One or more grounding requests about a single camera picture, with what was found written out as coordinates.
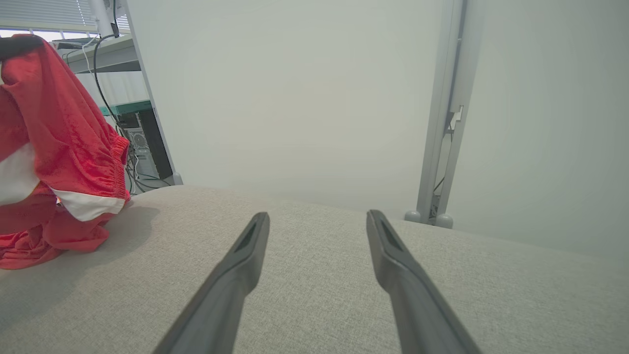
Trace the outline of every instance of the computer tower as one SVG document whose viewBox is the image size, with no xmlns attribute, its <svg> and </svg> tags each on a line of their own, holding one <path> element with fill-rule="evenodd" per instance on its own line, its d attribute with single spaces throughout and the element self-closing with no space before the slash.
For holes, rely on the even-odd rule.
<svg viewBox="0 0 629 354">
<path fill-rule="evenodd" d="M 172 168 L 152 108 L 123 113 L 119 119 L 119 125 L 125 130 L 138 156 L 136 171 L 144 174 L 144 177 L 151 176 L 161 180 L 172 176 Z"/>
</svg>

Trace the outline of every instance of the gray fabric upholstery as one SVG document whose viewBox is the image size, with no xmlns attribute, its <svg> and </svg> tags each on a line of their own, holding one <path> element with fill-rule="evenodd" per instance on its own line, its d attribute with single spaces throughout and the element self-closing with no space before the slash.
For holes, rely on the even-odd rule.
<svg viewBox="0 0 629 354">
<path fill-rule="evenodd" d="M 146 353 L 251 216 L 262 276 L 235 353 L 399 353 L 365 214 L 173 186 L 134 197 L 95 253 L 0 271 L 2 353 Z M 486 353 L 628 353 L 628 275 L 600 260 L 394 221 Z"/>
</svg>

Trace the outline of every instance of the black cable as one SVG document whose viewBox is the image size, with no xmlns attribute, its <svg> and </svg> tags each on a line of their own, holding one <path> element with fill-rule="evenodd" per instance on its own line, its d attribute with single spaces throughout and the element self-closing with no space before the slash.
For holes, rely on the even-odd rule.
<svg viewBox="0 0 629 354">
<path fill-rule="evenodd" d="M 116 0 L 113 1 L 113 7 L 114 7 L 114 25 L 116 25 L 116 28 L 114 29 L 114 34 L 115 37 L 118 38 L 120 36 L 120 29 L 118 28 L 118 19 L 116 18 Z"/>
<path fill-rule="evenodd" d="M 156 190 L 157 188 L 159 188 L 159 187 L 153 187 L 153 186 L 145 185 L 144 183 L 142 183 L 142 182 L 140 182 L 140 181 L 138 181 L 138 180 L 135 180 L 135 183 L 136 183 L 136 186 L 139 184 L 139 185 L 141 185 L 141 186 L 145 186 L 145 187 L 147 187 L 147 188 L 151 188 L 151 189 L 154 189 L 154 190 Z"/>
<path fill-rule="evenodd" d="M 439 188 L 439 186 L 443 183 L 444 180 L 445 180 L 445 176 L 441 179 L 441 181 L 439 181 L 439 184 L 435 187 L 435 189 L 433 189 L 433 193 L 437 190 L 437 188 Z"/>
<path fill-rule="evenodd" d="M 131 191 L 133 190 L 133 178 L 131 178 L 131 173 L 129 173 L 128 169 L 125 168 L 125 172 L 126 172 L 125 176 L 129 176 L 129 194 L 132 194 Z"/>
<path fill-rule="evenodd" d="M 98 83 L 98 75 L 97 75 L 97 69 L 96 69 L 96 51 L 98 50 L 98 46 L 101 44 L 101 42 L 107 38 L 113 37 L 114 35 L 108 35 L 105 37 L 101 37 L 101 39 L 98 40 L 98 42 L 96 42 L 96 45 L 94 46 L 94 80 L 96 80 L 96 87 L 98 88 L 98 92 L 101 94 L 101 98 L 103 99 L 103 102 L 105 102 L 105 106 L 107 106 L 107 110 L 109 110 L 109 113 L 111 114 L 111 116 L 116 120 L 116 117 L 114 116 L 114 112 L 111 110 L 111 107 L 109 107 L 109 103 L 107 103 L 107 100 L 105 100 L 105 95 L 103 95 L 103 91 L 101 90 L 101 85 Z"/>
<path fill-rule="evenodd" d="M 114 0 L 114 24 L 116 25 L 116 28 L 118 28 L 118 19 L 116 18 L 116 0 Z"/>
<path fill-rule="evenodd" d="M 109 103 L 107 103 L 107 99 L 105 98 L 105 95 L 103 94 L 103 90 L 101 89 L 101 85 L 98 82 L 98 70 L 96 69 L 96 57 L 97 57 L 97 52 L 98 52 L 98 47 L 100 46 L 101 42 L 107 38 L 111 38 L 114 35 L 108 35 L 105 37 L 101 37 L 98 42 L 96 42 L 96 45 L 94 46 L 94 59 L 93 59 L 93 63 L 94 63 L 94 80 L 96 81 L 96 87 L 98 88 L 98 93 L 101 94 L 101 98 L 103 99 L 103 102 L 105 103 L 105 106 L 107 106 L 107 110 L 109 111 L 109 114 L 111 115 L 111 117 L 114 119 L 115 123 L 116 123 L 116 130 L 118 130 L 118 133 L 124 137 L 125 139 L 129 140 L 129 138 L 126 136 L 125 134 L 125 130 L 123 129 L 123 127 L 120 127 L 120 121 L 118 120 L 118 117 L 116 117 L 116 115 L 114 114 L 113 110 L 111 109 L 111 107 L 109 106 Z M 135 148 L 133 148 L 132 144 L 129 144 L 129 149 L 127 150 L 127 161 L 130 161 L 130 156 L 131 153 L 135 151 Z M 135 176 L 135 167 L 132 167 L 131 170 L 133 171 L 133 175 Z"/>
<path fill-rule="evenodd" d="M 148 178 L 149 181 L 162 181 L 162 182 L 166 183 L 167 185 L 172 186 L 167 181 L 165 181 L 165 180 L 163 180 L 161 178 L 157 178 L 155 176 L 151 176 L 150 174 L 143 174 L 143 173 L 139 173 L 139 172 L 137 172 L 137 174 L 139 174 L 140 176 L 150 177 L 150 178 Z"/>
<path fill-rule="evenodd" d="M 68 59 L 68 55 L 70 55 L 70 54 L 72 54 L 74 52 L 78 52 L 78 51 L 80 51 L 80 49 L 73 50 L 73 51 L 71 51 L 69 53 L 64 54 L 65 55 L 65 63 L 68 64 L 68 66 L 70 66 L 70 60 Z"/>
<path fill-rule="evenodd" d="M 120 121 L 118 121 L 118 118 L 117 118 L 117 117 L 116 117 L 116 115 L 114 114 L 113 110 L 111 109 L 111 107 L 109 107 L 109 103 L 107 103 L 107 100 L 105 99 L 105 95 L 103 94 L 103 90 L 101 89 L 101 85 L 98 83 L 98 74 L 97 74 L 97 69 L 96 69 L 96 68 L 97 68 L 97 66 L 96 66 L 96 55 L 97 55 L 97 52 L 98 52 L 98 47 L 100 46 L 100 44 L 101 44 L 101 42 L 102 42 L 103 40 L 105 40 L 105 39 L 107 39 L 107 38 L 110 38 L 110 37 L 114 37 L 114 35 L 108 35 L 108 36 L 105 36 L 105 37 L 100 38 L 100 39 L 98 40 L 98 42 L 96 42 L 96 45 L 94 46 L 94 60 L 93 60 L 93 62 L 94 62 L 94 65 L 93 65 L 93 66 L 94 66 L 94 80 L 96 81 L 96 87 L 98 88 L 98 93 L 100 93 L 100 94 L 101 94 L 101 98 L 103 99 L 103 102 L 105 103 L 105 106 L 107 106 L 107 110 L 109 111 L 109 114 L 111 114 L 112 118 L 114 118 L 114 120 L 116 121 L 116 126 L 120 128 L 120 134 L 121 134 L 124 138 L 126 138 L 127 140 L 129 140 L 129 141 L 130 141 L 130 139 L 129 139 L 127 136 L 125 136 L 125 135 L 126 135 L 126 134 L 124 133 L 124 131 L 125 131 L 125 130 L 124 130 L 122 127 L 120 127 L 120 125 L 119 125 L 119 124 L 120 124 Z M 133 144 L 129 143 L 129 149 L 127 150 L 127 161 L 128 161 L 128 162 L 131 162 L 131 156 L 134 156 L 134 157 L 135 157 L 135 148 L 133 147 Z M 131 166 L 132 166 L 132 167 L 131 167 L 130 169 L 131 169 L 131 171 L 133 171 L 133 175 L 135 176 L 136 174 L 138 174 L 138 172 L 137 172 L 137 171 L 135 171 L 135 163 L 132 163 L 132 164 L 131 164 Z M 147 185 L 145 185 L 145 184 L 143 184 L 143 183 L 139 182 L 139 181 L 138 181 L 138 180 L 136 180 L 136 179 L 132 179 L 132 180 L 136 182 L 136 185 L 135 185 L 135 186 L 136 186 L 136 187 L 138 187 L 138 189 L 140 189 L 142 192 L 145 192 L 145 190 L 144 190 L 144 189 L 142 189 L 142 187 L 140 187 L 140 186 L 138 185 L 138 183 L 139 183 L 139 184 L 141 184 L 141 185 L 143 185 L 143 186 L 145 186 L 145 187 L 152 188 L 152 189 L 157 189 L 157 188 L 159 188 L 159 187 L 151 187 L 151 186 L 147 186 Z M 171 185 L 170 183 L 168 183 L 168 182 L 166 182 L 166 181 L 164 181 L 164 180 L 160 180 L 160 181 L 162 181 L 162 182 L 166 183 L 166 184 L 167 184 L 167 185 L 169 185 L 169 186 Z"/>
</svg>

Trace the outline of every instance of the window blinds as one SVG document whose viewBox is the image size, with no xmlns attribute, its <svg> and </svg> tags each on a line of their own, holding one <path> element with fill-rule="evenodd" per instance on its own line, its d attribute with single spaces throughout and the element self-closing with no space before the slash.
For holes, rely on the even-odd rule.
<svg viewBox="0 0 629 354">
<path fill-rule="evenodd" d="M 87 0 L 2 0 L 2 20 L 95 26 Z"/>
<path fill-rule="evenodd" d="M 126 20 L 126 15 L 120 16 L 118 18 L 118 29 L 119 30 L 128 30 L 129 29 L 129 21 Z"/>
</svg>

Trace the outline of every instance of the white wall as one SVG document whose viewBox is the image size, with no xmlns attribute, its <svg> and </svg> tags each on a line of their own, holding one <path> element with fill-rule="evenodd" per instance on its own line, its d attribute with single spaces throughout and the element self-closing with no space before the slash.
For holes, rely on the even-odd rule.
<svg viewBox="0 0 629 354">
<path fill-rule="evenodd" d="M 486 8 L 455 229 L 626 261 L 629 1 Z"/>
<path fill-rule="evenodd" d="M 438 0 L 128 1 L 186 184 L 398 219 L 417 201 L 441 10 Z"/>
</svg>

